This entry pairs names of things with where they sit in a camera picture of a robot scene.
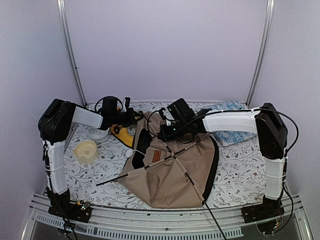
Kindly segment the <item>beige pet tent fabric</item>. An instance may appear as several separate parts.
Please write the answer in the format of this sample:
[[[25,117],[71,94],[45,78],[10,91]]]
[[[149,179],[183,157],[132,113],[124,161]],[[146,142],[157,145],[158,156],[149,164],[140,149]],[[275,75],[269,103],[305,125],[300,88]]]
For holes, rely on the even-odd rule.
[[[168,164],[162,162],[147,170],[141,168],[169,156],[166,146],[173,152],[178,152],[201,139],[198,144],[178,154],[177,158],[206,201],[211,194],[219,163],[217,142],[208,133],[197,134],[192,142],[187,140],[163,142],[154,136],[160,131],[162,123],[163,120],[157,112],[144,112],[144,118],[136,125],[134,153],[125,162],[119,174],[121,176],[129,172],[129,175],[119,179],[118,183],[152,208],[202,207],[202,201],[197,197],[193,186],[175,159],[171,158]]]

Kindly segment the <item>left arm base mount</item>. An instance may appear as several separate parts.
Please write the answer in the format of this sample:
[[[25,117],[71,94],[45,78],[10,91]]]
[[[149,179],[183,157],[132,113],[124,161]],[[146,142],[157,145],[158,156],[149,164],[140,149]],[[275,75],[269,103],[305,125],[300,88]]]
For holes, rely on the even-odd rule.
[[[82,223],[89,222],[92,208],[85,206],[83,201],[80,204],[72,203],[69,190],[62,194],[53,193],[48,190],[47,196],[50,200],[49,214]]]

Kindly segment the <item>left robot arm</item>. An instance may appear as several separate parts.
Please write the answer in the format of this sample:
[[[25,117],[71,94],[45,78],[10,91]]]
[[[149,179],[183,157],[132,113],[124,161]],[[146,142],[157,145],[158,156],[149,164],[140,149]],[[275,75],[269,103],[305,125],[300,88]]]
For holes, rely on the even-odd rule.
[[[105,105],[88,109],[54,99],[38,121],[48,189],[58,195],[69,193],[73,201],[89,201],[96,206],[126,205],[125,197],[137,200],[137,196],[115,180],[125,165],[129,146],[113,133],[107,132],[106,140],[98,143],[97,158],[91,163],[79,162],[74,151],[77,144],[89,138],[90,127],[106,129],[106,121],[128,127],[138,116],[127,105],[111,113]]]

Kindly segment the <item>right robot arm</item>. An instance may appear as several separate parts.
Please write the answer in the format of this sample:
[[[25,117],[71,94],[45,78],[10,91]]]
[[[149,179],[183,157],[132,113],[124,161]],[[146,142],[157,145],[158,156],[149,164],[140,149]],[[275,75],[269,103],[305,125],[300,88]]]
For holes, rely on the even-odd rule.
[[[271,103],[261,107],[232,110],[201,109],[194,112],[183,98],[159,110],[164,124],[157,137],[164,141],[184,135],[213,132],[245,132],[258,137],[259,150],[265,160],[266,189],[258,213],[269,218],[278,210],[287,174],[288,129]]]

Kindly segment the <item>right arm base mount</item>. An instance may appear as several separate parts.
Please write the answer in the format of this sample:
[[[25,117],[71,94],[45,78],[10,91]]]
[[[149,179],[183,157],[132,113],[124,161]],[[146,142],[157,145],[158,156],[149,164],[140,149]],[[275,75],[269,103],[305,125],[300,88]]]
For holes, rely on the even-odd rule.
[[[280,199],[272,200],[263,197],[262,203],[246,203],[241,208],[241,214],[245,223],[262,221],[269,218],[275,218],[285,213]]]

